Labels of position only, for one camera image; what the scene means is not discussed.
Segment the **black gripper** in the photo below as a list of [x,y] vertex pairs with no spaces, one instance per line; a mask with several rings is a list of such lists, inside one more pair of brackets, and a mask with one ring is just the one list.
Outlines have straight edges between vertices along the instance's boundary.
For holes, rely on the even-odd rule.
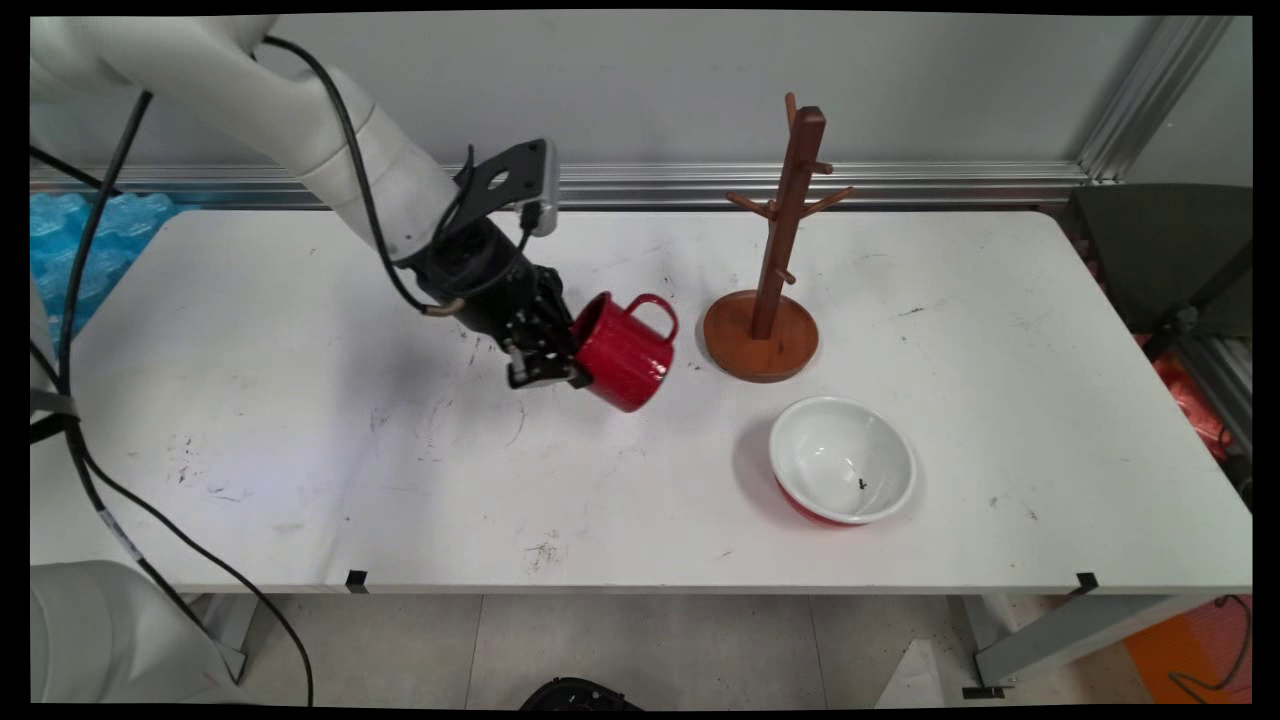
[[419,288],[475,333],[490,336],[509,356],[512,389],[593,384],[568,347],[577,347],[573,316],[559,273],[538,265],[492,219],[483,218],[404,260]]

